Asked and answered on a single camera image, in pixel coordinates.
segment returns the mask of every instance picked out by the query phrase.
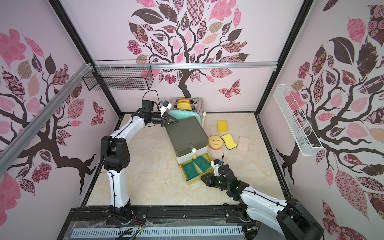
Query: black wire basket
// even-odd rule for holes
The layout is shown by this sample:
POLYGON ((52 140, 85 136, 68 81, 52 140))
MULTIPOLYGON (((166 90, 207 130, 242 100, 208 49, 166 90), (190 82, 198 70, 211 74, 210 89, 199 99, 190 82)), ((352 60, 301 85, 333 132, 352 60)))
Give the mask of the black wire basket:
MULTIPOLYGON (((96 66, 94 69, 109 90, 141 90, 149 91, 153 83, 151 65, 125 67, 117 66, 96 66)), ((88 90, 102 90, 97 81, 97 74, 93 71, 84 75, 83 80, 88 90)))

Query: aluminum rail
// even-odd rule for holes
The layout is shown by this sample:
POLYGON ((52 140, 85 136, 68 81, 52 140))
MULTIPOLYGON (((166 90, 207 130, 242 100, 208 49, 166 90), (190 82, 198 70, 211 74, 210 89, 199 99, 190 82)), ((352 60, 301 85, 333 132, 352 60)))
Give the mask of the aluminum rail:
POLYGON ((0 155, 0 176, 11 166, 13 161, 27 147, 28 143, 36 136, 44 124, 52 117, 59 106, 83 79, 83 74, 90 71, 90 63, 83 65, 77 73, 66 82, 60 91, 43 107, 42 111, 33 118, 25 129, 6 147, 0 155))

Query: butterfly decal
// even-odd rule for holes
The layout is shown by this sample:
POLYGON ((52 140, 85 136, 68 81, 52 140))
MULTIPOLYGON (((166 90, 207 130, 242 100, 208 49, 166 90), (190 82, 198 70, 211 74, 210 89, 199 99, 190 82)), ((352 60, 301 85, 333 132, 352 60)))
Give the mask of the butterfly decal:
POLYGON ((102 124, 103 123, 102 115, 104 114, 105 110, 103 110, 102 107, 99 107, 99 105, 94 100, 92 100, 92 102, 93 102, 93 109, 96 112, 96 116, 93 117, 91 121, 91 126, 96 124, 102 124))
POLYGON ((225 97, 230 100, 230 98, 233 96, 232 94, 234 95, 240 94, 239 86, 240 86, 240 79, 232 84, 231 89, 220 88, 218 91, 221 92, 222 94, 225 94, 225 97))

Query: gray lid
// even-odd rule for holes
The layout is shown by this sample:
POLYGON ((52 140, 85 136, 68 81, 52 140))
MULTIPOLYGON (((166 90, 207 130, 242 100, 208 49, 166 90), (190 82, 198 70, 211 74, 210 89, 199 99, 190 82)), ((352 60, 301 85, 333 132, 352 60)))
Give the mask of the gray lid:
POLYGON ((192 148, 200 149, 208 145, 208 136, 196 118, 167 125, 166 130, 177 157, 190 153, 192 148))

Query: wire basket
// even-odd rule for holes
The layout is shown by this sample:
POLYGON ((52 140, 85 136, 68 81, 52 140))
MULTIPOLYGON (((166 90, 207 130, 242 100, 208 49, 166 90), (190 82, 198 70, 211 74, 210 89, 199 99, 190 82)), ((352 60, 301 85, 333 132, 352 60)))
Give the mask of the wire basket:
POLYGON ((297 146, 301 151, 301 154, 303 156, 313 156, 317 152, 319 152, 321 149, 323 149, 324 148, 323 145, 321 144, 316 133, 313 131, 313 128, 310 125, 310 122, 308 121, 308 119, 306 118, 305 113, 301 108, 299 108, 299 105, 296 102, 296 99, 293 97, 293 95, 289 91, 287 85, 285 84, 277 85, 276 90, 273 94, 273 97, 275 98, 277 104, 279 105, 280 110, 283 113, 289 128, 291 129, 291 132, 293 134, 293 137, 295 138, 297 146), (285 98, 287 96, 291 96, 293 98, 293 102, 291 104, 287 102, 285 98), (298 118, 296 117, 295 113, 292 110, 292 106, 296 106, 294 107, 294 109, 297 108, 297 111, 300 111, 300 115, 304 119, 304 121, 299 122, 298 118), (316 136, 316 142, 310 142, 306 132, 313 132, 314 135, 316 136))
MULTIPOLYGON (((94 69, 104 80, 109 90, 141 90, 149 91, 153 83, 151 66, 135 67, 96 67, 94 69)), ((102 90, 93 72, 83 77, 88 90, 102 90)))

